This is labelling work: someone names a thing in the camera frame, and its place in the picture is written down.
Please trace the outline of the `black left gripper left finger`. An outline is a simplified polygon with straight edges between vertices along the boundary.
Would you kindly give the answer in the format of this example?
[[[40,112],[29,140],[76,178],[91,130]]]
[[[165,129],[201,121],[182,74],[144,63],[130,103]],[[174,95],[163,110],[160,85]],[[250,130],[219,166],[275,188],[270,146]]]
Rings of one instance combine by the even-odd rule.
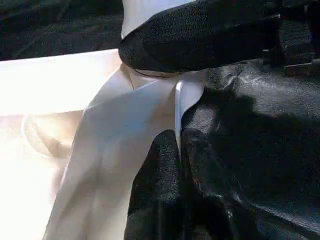
[[[182,237],[182,173],[173,130],[157,135],[132,183],[128,240],[179,240]]]

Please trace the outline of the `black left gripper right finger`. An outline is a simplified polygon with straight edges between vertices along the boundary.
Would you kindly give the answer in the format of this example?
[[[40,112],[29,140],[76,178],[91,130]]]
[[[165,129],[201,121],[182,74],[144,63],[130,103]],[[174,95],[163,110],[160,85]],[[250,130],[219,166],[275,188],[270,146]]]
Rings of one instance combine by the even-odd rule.
[[[239,184],[194,128],[181,133],[181,153],[197,239],[251,240],[253,219]]]

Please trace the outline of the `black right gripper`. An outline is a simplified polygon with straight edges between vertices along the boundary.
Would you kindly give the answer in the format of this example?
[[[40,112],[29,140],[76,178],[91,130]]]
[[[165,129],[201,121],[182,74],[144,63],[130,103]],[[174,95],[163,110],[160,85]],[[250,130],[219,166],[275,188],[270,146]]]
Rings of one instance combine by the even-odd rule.
[[[264,0],[268,27],[262,62],[287,76],[308,76],[320,65],[320,2]]]

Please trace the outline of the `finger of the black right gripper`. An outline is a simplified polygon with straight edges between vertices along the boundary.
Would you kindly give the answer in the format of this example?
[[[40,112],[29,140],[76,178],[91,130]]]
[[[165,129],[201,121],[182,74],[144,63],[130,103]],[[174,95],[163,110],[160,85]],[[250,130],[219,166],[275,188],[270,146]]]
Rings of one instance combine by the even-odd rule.
[[[276,40],[278,0],[198,0],[155,14],[118,51],[132,69],[187,72],[260,58]]]

